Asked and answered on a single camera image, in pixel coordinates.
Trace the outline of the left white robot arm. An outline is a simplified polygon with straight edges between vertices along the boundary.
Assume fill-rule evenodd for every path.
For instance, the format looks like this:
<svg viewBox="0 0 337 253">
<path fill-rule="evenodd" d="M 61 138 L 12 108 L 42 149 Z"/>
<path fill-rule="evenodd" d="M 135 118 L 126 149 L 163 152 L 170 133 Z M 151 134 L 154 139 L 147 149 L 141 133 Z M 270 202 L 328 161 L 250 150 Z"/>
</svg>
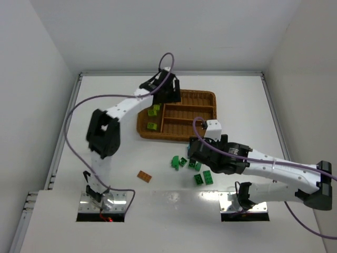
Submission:
<svg viewBox="0 0 337 253">
<path fill-rule="evenodd" d="M 85 171 L 83 175 L 87 181 L 86 193 L 97 203 L 109 193 L 101 181 L 110 174 L 111 158 L 120 147 L 121 129 L 126 121 L 153 105 L 181 101 L 179 80 L 170 70 L 170 67 L 161 69 L 142 83 L 131 98 L 104 111 L 93 112 L 86 135 L 93 172 Z"/>
</svg>

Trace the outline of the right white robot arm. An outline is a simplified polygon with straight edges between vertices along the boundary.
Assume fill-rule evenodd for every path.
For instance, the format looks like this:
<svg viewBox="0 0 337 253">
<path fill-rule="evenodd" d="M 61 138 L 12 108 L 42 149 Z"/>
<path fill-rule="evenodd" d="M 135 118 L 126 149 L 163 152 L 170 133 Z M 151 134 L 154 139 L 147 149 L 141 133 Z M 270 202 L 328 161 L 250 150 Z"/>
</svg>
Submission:
<svg viewBox="0 0 337 253">
<path fill-rule="evenodd" d="M 332 209 L 332 165 L 320 161 L 302 165 L 258 152 L 247 145 L 191 137 L 188 156 L 214 173 L 242 174 L 270 179 L 268 184 L 241 182 L 230 199 L 239 209 L 248 210 L 262 202 L 299 202 L 323 211 Z"/>
</svg>

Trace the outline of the green long lego brick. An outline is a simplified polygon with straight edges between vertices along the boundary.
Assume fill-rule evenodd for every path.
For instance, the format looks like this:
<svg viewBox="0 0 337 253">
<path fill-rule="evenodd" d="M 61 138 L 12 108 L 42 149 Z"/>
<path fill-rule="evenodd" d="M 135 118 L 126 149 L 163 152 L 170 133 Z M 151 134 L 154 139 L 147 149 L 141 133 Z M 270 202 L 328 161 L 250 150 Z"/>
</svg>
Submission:
<svg viewBox="0 0 337 253">
<path fill-rule="evenodd" d="M 203 171 L 203 176 L 204 176 L 204 180 L 205 180 L 206 185 L 213 184 L 213 178 L 212 178 L 212 174 L 211 174 L 210 170 Z"/>
</svg>

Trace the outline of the lime lego with hole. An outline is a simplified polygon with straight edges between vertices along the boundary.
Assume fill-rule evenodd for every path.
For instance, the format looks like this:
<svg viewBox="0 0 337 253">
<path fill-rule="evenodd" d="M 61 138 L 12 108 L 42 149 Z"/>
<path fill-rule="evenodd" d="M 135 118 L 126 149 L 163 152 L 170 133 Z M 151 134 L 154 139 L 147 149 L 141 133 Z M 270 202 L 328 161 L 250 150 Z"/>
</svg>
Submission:
<svg viewBox="0 0 337 253">
<path fill-rule="evenodd" d="M 148 130 L 156 131 L 157 130 L 157 124 L 153 122 L 149 122 L 146 127 Z"/>
</svg>

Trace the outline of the dark green square lego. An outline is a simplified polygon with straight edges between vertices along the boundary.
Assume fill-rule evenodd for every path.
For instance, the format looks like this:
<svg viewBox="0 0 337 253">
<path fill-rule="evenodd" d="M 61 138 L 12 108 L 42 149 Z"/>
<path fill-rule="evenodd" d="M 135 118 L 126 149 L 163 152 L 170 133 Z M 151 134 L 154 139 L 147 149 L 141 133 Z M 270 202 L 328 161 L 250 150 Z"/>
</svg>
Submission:
<svg viewBox="0 0 337 253">
<path fill-rule="evenodd" d="M 194 181 L 195 181 L 195 184 L 197 186 L 200 186 L 200 185 L 202 185 L 204 183 L 203 179 L 202 179 L 202 176 L 200 174 L 194 175 Z"/>
</svg>

